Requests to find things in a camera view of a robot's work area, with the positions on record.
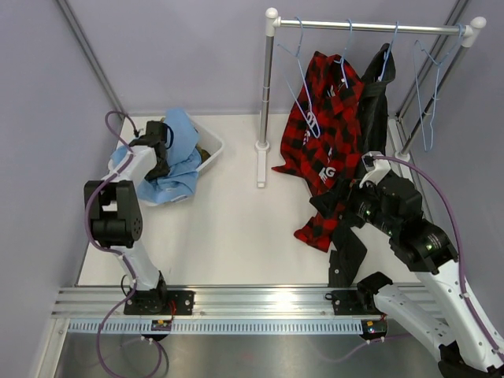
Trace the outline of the light blue shirt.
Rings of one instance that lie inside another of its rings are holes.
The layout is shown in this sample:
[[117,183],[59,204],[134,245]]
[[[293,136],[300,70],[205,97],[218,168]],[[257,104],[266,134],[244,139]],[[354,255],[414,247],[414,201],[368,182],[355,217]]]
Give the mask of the light blue shirt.
[[168,126],[166,161],[169,172],[144,179],[137,195],[150,206],[183,201],[196,190],[198,167],[206,154],[198,147],[199,133],[183,109],[169,109],[161,123]]

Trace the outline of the yellow plaid shirt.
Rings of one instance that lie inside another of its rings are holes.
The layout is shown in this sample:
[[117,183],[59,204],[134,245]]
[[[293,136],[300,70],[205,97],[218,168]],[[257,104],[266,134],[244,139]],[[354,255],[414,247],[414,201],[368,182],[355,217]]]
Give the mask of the yellow plaid shirt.
[[176,118],[174,126],[169,125],[167,117],[162,117],[161,121],[169,126],[167,162],[170,165],[187,161],[194,151],[200,158],[199,164],[209,159],[210,153],[198,143],[199,131],[187,116]]

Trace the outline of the light blue wire hanger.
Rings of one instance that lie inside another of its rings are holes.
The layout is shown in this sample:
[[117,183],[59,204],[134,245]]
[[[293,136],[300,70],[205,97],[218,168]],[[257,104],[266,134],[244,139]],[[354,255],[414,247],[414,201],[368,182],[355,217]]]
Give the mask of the light blue wire hanger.
[[[441,84],[447,65],[450,63],[451,56],[463,40],[465,27],[460,23],[455,24],[455,27],[457,28],[457,34],[447,35],[449,46],[443,46],[437,54],[430,52],[419,39],[413,44],[414,81],[419,112],[418,131],[421,132],[425,152],[429,152],[434,144],[435,114],[440,93],[439,85]],[[419,57],[423,57],[425,62],[430,64],[430,69],[423,80],[421,80],[420,74],[417,71],[417,59]]]

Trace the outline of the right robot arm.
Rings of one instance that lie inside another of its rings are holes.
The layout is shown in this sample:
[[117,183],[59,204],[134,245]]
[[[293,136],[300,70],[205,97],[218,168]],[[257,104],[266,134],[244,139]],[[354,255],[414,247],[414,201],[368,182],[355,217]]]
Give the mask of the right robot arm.
[[395,319],[429,351],[444,377],[503,375],[503,340],[471,297],[461,272],[461,248],[424,217],[421,193],[411,181],[393,172],[362,183],[340,180],[310,202],[324,219],[338,220],[332,233],[331,287],[349,287],[355,279],[367,249],[353,229],[371,224],[432,295],[443,319],[408,299],[382,272],[358,282],[358,307]]

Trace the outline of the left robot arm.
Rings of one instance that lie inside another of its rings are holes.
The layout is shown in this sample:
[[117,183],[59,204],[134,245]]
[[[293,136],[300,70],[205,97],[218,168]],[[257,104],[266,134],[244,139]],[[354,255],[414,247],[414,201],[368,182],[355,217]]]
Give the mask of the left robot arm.
[[83,188],[85,228],[90,243],[113,254],[128,280],[124,312],[159,314],[169,305],[161,271],[150,260],[141,241],[143,215],[138,191],[148,179],[169,173],[167,149],[173,131],[159,121],[146,123],[143,134],[116,149],[109,160],[109,173],[89,180]]

